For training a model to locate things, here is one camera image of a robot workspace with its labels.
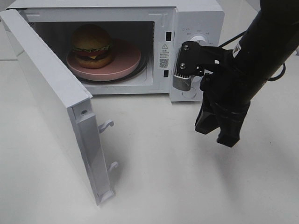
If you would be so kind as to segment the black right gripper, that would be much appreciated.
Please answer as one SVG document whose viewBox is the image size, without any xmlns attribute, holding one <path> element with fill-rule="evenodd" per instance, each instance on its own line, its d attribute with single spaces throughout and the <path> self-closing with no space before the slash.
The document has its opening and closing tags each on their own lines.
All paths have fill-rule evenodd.
<svg viewBox="0 0 299 224">
<path fill-rule="evenodd" d="M 241 100 L 246 87 L 244 73 L 237 68 L 232 50 L 200 48 L 199 64 L 211 74 L 205 74 L 200 83 L 203 100 L 195 131 L 209 134 L 220 127 L 217 143 L 233 147 L 240 140 L 240 130 L 250 106 L 249 101 Z"/>
</svg>

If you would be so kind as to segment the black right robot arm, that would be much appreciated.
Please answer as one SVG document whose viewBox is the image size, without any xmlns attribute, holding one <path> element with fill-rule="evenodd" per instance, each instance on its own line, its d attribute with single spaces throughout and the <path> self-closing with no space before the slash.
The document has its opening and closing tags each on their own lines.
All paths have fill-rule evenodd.
<svg viewBox="0 0 299 224">
<path fill-rule="evenodd" d="M 232 50 L 199 47 L 198 62 L 211 74 L 200 82 L 203 102 L 195 130 L 220 129 L 217 142 L 234 146 L 251 99 L 299 45 L 299 3 L 262 0 L 260 11 Z"/>
</svg>

